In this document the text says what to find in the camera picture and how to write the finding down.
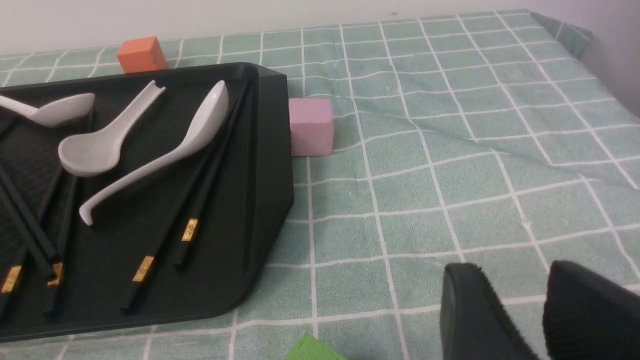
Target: pink cube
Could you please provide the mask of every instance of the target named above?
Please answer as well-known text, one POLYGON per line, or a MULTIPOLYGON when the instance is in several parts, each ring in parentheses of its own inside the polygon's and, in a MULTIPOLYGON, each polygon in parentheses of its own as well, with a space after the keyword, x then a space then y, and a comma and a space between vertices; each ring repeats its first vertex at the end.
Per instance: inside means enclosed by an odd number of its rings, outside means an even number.
POLYGON ((333 109, 329 99, 289 99, 293 156, 325 156, 333 151, 333 109))

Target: gold decoration on chopstick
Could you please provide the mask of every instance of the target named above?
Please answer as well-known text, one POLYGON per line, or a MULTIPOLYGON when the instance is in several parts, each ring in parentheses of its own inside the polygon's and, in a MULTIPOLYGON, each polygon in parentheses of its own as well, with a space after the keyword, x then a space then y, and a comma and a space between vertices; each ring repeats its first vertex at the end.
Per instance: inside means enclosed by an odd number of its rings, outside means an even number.
POLYGON ((154 262, 153 256, 145 256, 145 258, 140 263, 140 267, 138 268, 136 275, 133 277, 133 281, 142 282, 145 279, 145 276, 147 276, 147 273, 149 272, 149 268, 151 268, 151 264, 153 262, 154 262))
POLYGON ((59 286, 62 282, 62 275, 65 269, 65 265, 63 263, 55 263, 53 264, 52 268, 53 272, 56 274, 56 277, 53 280, 47 281, 47 286, 59 286))
POLYGON ((18 277, 20 276, 21 270, 22 266, 12 266, 9 269, 9 274, 6 275, 6 279, 4 280, 4 284, 2 285, 2 293, 10 293, 11 291, 13 291, 13 288, 18 282, 18 277))
POLYGON ((189 222, 187 223, 187 227, 184 228, 184 233, 182 234, 181 241, 186 241, 186 242, 191 241, 191 239, 193 239, 193 235, 195 234, 197 227, 198 227, 198 219, 190 218, 189 222))

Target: orange cube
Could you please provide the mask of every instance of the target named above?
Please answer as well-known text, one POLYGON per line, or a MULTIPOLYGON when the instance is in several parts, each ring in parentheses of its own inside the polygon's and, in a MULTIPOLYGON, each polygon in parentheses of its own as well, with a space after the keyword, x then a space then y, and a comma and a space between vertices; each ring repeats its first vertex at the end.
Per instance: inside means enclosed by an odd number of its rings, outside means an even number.
POLYGON ((162 47, 156 37, 125 41, 118 52, 118 61, 126 74, 167 68, 162 47))

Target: spoon handle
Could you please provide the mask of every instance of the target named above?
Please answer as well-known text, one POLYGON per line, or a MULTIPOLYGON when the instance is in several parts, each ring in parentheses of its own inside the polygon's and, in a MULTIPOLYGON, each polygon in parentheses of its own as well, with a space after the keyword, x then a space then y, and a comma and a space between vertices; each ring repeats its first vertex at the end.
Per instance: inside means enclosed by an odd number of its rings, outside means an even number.
POLYGON ((175 163, 178 160, 186 158, 187 156, 193 154, 196 151, 202 149, 206 143, 203 143, 202 146, 192 146, 192 145, 178 145, 174 150, 166 153, 165 155, 160 156, 158 159, 147 163, 136 170, 128 173, 127 175, 121 177, 116 180, 113 184, 107 186, 102 189, 94 196, 92 196, 89 200, 84 202, 82 206, 80 206, 80 217, 84 220, 84 222, 91 226, 93 224, 93 218, 91 217, 91 211, 95 206, 100 204, 104 199, 107 199, 109 196, 113 195, 116 192, 126 188, 127 186, 135 183, 136 181, 168 166, 172 163, 175 163))
POLYGON ((29 106, 20 101, 16 101, 13 99, 9 99, 8 97, 0 95, 0 106, 3 108, 9 109, 15 113, 18 113, 24 117, 30 117, 38 108, 34 108, 33 106, 29 106))
POLYGON ((147 108, 166 90, 165 87, 156 86, 152 80, 144 89, 127 105, 125 110, 113 119, 109 125, 100 130, 105 136, 112 136, 114 143, 122 143, 131 127, 144 114, 147 108))

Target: ceramic spoon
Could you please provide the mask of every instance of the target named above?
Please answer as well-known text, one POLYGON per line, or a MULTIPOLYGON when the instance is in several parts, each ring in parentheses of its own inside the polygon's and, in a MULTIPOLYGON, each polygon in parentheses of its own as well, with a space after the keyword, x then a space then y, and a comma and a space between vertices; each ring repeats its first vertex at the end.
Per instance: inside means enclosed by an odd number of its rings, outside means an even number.
POLYGON ((193 120, 184 139, 174 150, 162 155, 158 159, 143 165, 115 181, 113 184, 96 193, 80 207, 80 217, 87 225, 93 225, 91 211, 104 199, 136 181, 152 174, 164 167, 185 158, 207 145, 218 132, 227 115, 229 94, 224 81, 219 81, 211 89, 207 97, 193 115, 193 120))
POLYGON ((8 97, 0 96, 0 106, 18 113, 37 124, 56 127, 71 119, 88 114, 93 106, 93 100, 95 100, 95 95, 93 94, 79 94, 58 99, 38 109, 8 97))
POLYGON ((105 128, 62 140, 58 156, 65 170, 75 176, 88 177, 114 168, 120 161, 120 148, 127 133, 164 90, 151 81, 105 128))

